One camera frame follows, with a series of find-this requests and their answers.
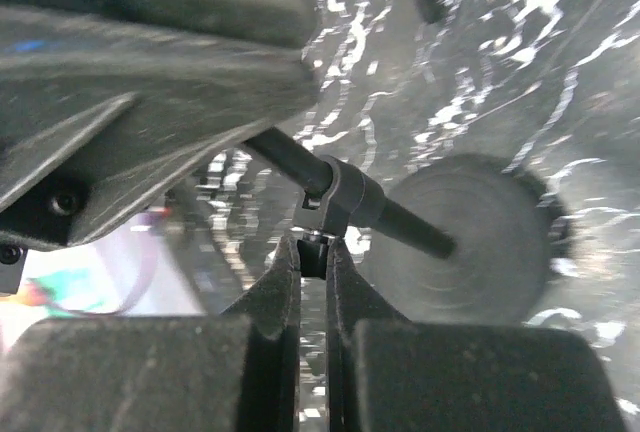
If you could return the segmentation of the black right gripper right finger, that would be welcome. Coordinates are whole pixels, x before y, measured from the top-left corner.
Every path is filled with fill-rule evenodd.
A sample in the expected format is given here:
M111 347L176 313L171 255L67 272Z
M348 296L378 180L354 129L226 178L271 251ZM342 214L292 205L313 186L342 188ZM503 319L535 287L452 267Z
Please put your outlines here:
M328 252L332 431L622 431L606 372L574 333L415 323Z

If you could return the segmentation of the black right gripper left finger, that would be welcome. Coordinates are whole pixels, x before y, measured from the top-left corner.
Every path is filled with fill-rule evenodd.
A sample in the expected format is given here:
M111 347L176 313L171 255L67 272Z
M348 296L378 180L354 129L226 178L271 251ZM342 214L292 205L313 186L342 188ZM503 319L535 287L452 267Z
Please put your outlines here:
M218 315L63 318L26 330L1 363L5 431L295 431L300 257Z

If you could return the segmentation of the black round base stand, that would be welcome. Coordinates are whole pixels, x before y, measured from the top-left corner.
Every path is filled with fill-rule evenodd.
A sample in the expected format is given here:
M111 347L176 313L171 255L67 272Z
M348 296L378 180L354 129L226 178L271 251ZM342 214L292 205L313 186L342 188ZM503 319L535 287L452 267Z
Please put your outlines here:
M272 128L246 148L298 185L302 273L327 279L351 227L371 231L364 281L412 319L517 323L542 299L554 214L538 184L482 154L439 159L390 190L352 164L317 156Z

